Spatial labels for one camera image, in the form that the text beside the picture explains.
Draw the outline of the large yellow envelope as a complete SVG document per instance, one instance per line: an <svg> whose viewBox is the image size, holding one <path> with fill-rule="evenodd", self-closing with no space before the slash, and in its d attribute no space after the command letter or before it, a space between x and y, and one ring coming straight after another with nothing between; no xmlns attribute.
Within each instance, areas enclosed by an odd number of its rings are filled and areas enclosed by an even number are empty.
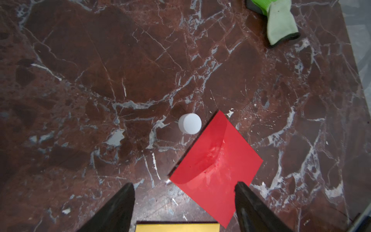
<svg viewBox="0 0 371 232"><path fill-rule="evenodd" d="M219 223L137 224L135 232L219 232Z"/></svg>

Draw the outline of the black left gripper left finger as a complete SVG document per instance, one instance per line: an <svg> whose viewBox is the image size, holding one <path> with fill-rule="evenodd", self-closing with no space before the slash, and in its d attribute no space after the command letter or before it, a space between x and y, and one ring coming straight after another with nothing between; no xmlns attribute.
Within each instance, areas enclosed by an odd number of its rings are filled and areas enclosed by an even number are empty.
<svg viewBox="0 0 371 232"><path fill-rule="evenodd" d="M128 232L134 203L134 185L127 183L78 231Z"/></svg>

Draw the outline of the red envelope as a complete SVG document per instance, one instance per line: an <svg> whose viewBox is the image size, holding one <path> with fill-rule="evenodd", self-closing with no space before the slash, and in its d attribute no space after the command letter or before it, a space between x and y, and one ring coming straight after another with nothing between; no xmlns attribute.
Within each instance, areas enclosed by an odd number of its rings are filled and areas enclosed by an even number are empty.
<svg viewBox="0 0 371 232"><path fill-rule="evenodd" d="M262 163L224 113L218 111L170 181L227 228L236 211L235 185L250 185Z"/></svg>

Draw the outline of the white glue stick cap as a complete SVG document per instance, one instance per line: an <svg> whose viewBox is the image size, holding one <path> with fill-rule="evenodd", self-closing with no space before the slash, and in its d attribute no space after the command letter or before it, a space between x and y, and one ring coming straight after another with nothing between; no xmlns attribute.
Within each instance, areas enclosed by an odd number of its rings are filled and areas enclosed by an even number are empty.
<svg viewBox="0 0 371 232"><path fill-rule="evenodd" d="M201 118L194 113L184 114L178 121L179 129L184 134L197 134L202 128Z"/></svg>

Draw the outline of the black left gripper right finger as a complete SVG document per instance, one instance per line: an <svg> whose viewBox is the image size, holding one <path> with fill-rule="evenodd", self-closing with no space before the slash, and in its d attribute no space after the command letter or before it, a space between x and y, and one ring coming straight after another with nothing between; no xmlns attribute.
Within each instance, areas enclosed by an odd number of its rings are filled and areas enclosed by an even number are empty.
<svg viewBox="0 0 371 232"><path fill-rule="evenodd" d="M242 232L292 232L244 182L235 186L235 207Z"/></svg>

